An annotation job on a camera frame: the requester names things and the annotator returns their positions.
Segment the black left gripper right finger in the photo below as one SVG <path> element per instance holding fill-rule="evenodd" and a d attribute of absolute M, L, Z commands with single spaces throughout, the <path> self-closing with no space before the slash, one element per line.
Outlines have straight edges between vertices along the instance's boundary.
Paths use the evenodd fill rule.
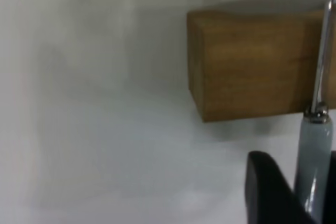
<path fill-rule="evenodd" d="M 331 152 L 328 183 L 323 211 L 324 224 L 336 224 L 336 154 Z"/>

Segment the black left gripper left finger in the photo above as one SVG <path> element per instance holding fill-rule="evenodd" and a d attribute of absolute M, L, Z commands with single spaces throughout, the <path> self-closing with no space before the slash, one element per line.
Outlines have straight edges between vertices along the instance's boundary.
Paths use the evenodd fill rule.
<path fill-rule="evenodd" d="M 251 151 L 245 178 L 247 223 L 314 223 L 294 196 L 275 160 Z"/>

